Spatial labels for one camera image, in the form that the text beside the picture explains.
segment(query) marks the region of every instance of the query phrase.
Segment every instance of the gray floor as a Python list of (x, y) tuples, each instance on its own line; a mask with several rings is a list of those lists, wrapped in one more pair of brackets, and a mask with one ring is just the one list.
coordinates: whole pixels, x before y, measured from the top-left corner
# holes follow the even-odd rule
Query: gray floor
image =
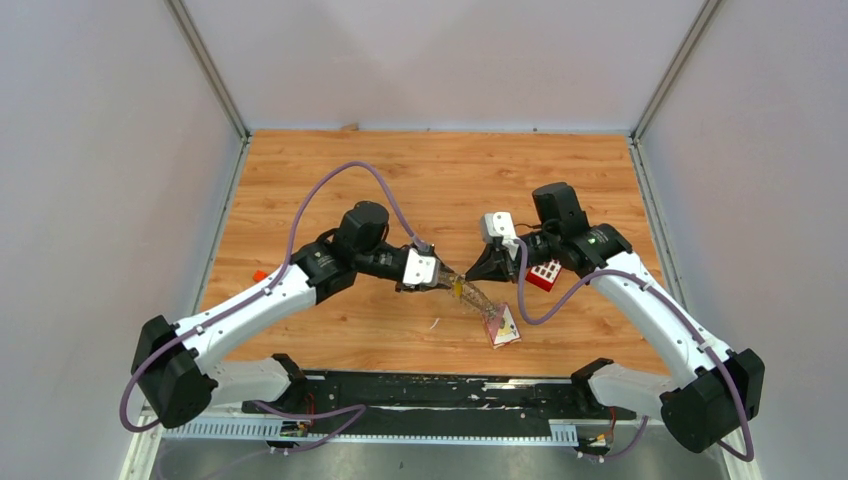
[[(616, 429), (618, 448), (635, 428)], [(151, 480), (308, 479), (680, 479), (725, 480), (727, 471), (715, 451), (687, 452), (662, 426), (649, 427), (630, 456), (596, 465), (578, 460), (571, 449), (554, 447), (485, 447), (334, 443), (284, 457), (268, 455), (262, 442), (239, 440), (165, 440)], [(205, 477), (257, 453), (220, 475)]]

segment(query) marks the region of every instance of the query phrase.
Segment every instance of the red object with white dots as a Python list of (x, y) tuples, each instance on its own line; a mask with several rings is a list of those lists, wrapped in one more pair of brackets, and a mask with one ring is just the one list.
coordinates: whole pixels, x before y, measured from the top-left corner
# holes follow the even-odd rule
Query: red object with white dots
[(556, 260), (551, 260), (548, 263), (537, 265), (527, 272), (527, 281), (536, 285), (546, 292), (550, 292), (554, 288), (559, 272), (562, 271), (562, 265)]

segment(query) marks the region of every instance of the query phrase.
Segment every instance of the wooden tabletop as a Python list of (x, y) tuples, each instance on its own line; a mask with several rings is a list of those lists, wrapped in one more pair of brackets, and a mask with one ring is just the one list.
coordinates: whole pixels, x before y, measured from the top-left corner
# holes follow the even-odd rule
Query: wooden tabletop
[[(576, 189), (590, 222), (616, 227), (660, 278), (623, 136), (260, 131), (217, 252), (204, 309), (252, 285), (257, 269), (276, 268), (306, 193), (350, 160), (377, 167), (415, 231), (435, 244), (456, 271), (467, 270), (483, 249), (482, 214), (509, 211), (516, 223), (537, 223), (531, 192), (565, 181)], [(338, 226), (360, 200), (388, 208), (377, 182), (363, 169), (331, 180), (307, 208), (296, 248)], [(409, 243), (394, 214), (388, 241)], [(545, 313), (576, 279), (564, 272), (552, 293), (528, 285), (531, 314)], [(608, 357), (627, 367), (666, 372), (638, 330), (591, 288), (546, 324), (531, 326), (519, 319), (515, 285), (478, 286), (493, 300), (510, 304), (520, 343), (493, 350), (479, 315), (444, 291), (399, 294), (392, 282), (360, 275), (353, 287), (282, 319), (229, 358), (288, 353), (302, 368), (564, 376)]]

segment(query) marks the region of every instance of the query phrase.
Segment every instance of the robotic arm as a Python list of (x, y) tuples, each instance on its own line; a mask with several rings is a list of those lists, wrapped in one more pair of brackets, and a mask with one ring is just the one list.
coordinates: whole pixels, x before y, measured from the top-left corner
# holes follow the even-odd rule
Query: robotic arm
[[(191, 330), (197, 333), (162, 355), (139, 379), (162, 425), (183, 425), (213, 405), (278, 400), (292, 382), (300, 380), (297, 376), (303, 375), (287, 356), (258, 362), (222, 360), (280, 319), (350, 287), (358, 273), (393, 280), (397, 291), (440, 288), (438, 272), (447, 267), (442, 266), (433, 247), (389, 245), (385, 241), (388, 222), (383, 206), (359, 202), (345, 213), (338, 228), (293, 254), (281, 279), (277, 279), (277, 270), (226, 302), (173, 325), (162, 316), (148, 321), (142, 327), (133, 373), (165, 343)], [(202, 326), (222, 313), (225, 318), (212, 328)]]
[[(590, 227), (572, 187), (541, 187), (533, 192), (533, 201), (540, 226), (525, 235), (515, 233), (508, 212), (483, 216), (486, 247), (466, 279), (523, 282), (519, 248), (526, 250), (525, 268), (556, 260), (624, 312), (671, 372), (669, 378), (598, 359), (571, 377), (583, 387), (588, 402), (662, 418), (678, 442), (702, 452), (740, 426), (718, 360), (739, 392), (746, 418), (757, 415), (765, 367), (752, 350), (735, 353), (696, 322), (656, 282), (615, 228)], [(542, 323), (549, 315), (528, 321)]]

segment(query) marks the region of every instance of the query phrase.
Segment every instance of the white wall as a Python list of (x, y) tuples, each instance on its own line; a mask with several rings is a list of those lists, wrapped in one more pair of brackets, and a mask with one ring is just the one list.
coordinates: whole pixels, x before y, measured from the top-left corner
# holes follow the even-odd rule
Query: white wall
[(766, 364), (767, 480), (845, 478), (848, 3), (728, 0), (649, 130), (689, 306)]
[(191, 307), (238, 142), (162, 1), (3, 2), (0, 45), (0, 476), (113, 479), (139, 328)]
[(252, 128), (630, 129), (701, 0), (186, 0)]

